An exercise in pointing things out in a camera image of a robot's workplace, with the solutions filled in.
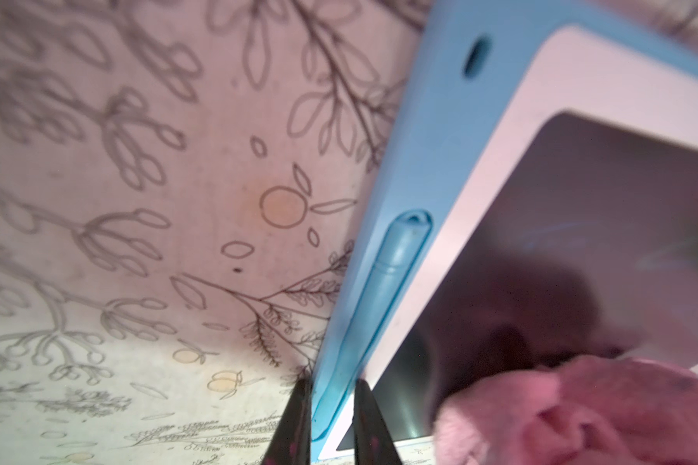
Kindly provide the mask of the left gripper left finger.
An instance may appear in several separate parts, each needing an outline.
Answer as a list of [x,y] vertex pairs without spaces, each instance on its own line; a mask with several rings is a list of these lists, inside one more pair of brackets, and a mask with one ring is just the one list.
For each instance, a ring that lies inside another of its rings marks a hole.
[[300,379],[277,424],[262,465],[308,465],[311,447],[312,383]]

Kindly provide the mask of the pink fluffy cloth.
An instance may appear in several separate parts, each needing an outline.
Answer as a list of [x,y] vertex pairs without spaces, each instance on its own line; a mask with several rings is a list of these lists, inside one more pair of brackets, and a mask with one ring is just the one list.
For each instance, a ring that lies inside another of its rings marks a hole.
[[698,375],[579,356],[498,374],[447,398],[438,464],[698,464]]

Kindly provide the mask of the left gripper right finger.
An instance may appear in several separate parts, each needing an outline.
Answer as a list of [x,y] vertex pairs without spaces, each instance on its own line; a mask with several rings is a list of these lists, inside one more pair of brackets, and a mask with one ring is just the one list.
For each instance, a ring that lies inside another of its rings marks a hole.
[[354,391],[354,455],[357,465],[401,465],[370,385],[358,379]]

